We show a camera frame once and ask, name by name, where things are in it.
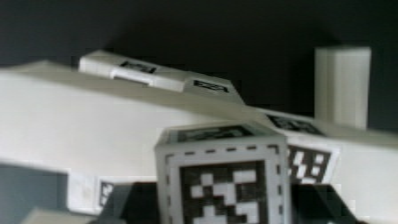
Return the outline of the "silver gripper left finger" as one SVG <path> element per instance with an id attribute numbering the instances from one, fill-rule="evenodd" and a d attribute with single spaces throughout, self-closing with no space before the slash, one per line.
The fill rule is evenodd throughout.
<path id="1" fill-rule="evenodd" d="M 154 182 L 113 187 L 95 224 L 159 224 Z"/>

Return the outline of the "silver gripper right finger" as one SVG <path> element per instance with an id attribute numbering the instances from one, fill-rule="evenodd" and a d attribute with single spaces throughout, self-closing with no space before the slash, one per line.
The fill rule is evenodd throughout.
<path id="1" fill-rule="evenodd" d="M 360 224 L 328 184 L 291 185 L 292 224 Z"/>

